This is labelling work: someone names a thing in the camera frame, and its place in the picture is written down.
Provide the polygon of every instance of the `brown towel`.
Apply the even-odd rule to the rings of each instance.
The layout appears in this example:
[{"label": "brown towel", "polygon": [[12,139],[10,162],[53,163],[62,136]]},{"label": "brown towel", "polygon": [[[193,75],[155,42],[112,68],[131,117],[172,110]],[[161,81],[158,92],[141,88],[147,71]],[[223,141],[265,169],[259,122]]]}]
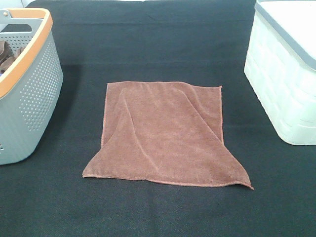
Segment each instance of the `brown towel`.
[{"label": "brown towel", "polygon": [[221,87],[109,83],[101,150],[82,176],[253,189],[224,146],[221,106]]}]

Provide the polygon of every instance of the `basket hole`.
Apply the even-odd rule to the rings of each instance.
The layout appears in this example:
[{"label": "basket hole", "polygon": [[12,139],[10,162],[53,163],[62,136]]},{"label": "basket hole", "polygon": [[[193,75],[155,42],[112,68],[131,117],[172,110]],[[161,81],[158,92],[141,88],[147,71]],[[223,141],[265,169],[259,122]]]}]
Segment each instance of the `basket hole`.
[{"label": "basket hole", "polygon": [[1,32],[32,32],[32,27],[28,24],[8,24]]}]

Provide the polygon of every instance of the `microfiber cloth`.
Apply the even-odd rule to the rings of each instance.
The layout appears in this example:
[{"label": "microfiber cloth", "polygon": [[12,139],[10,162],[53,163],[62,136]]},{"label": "microfiber cloth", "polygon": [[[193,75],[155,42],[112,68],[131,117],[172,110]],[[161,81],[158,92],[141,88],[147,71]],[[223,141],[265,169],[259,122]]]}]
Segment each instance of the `microfiber cloth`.
[{"label": "microfiber cloth", "polygon": [[222,121],[221,86],[109,83],[101,149],[82,176],[253,189],[224,146]]}]

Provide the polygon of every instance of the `basket handle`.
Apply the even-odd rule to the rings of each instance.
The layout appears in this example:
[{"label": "basket handle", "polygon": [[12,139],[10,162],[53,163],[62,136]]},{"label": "basket handle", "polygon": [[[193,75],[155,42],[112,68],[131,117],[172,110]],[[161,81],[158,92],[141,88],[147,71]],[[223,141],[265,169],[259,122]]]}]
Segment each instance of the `basket handle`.
[{"label": "basket handle", "polygon": [[0,99],[13,88],[30,67],[44,45],[53,25],[50,12],[43,8],[8,8],[7,10],[3,11],[4,16],[10,14],[12,18],[39,18],[42,19],[42,22],[21,55],[1,75]]}]

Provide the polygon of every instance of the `plastic basket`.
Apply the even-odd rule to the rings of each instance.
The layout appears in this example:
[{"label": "plastic basket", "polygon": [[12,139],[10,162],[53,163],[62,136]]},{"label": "plastic basket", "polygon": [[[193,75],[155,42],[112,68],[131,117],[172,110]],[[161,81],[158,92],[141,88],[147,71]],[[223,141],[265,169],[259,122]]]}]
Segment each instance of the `plastic basket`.
[{"label": "plastic basket", "polygon": [[29,32],[1,32],[12,51],[25,47],[0,76],[0,164],[27,158],[43,135],[55,108],[63,74],[50,13],[42,8],[0,10],[0,24],[27,24]]}]

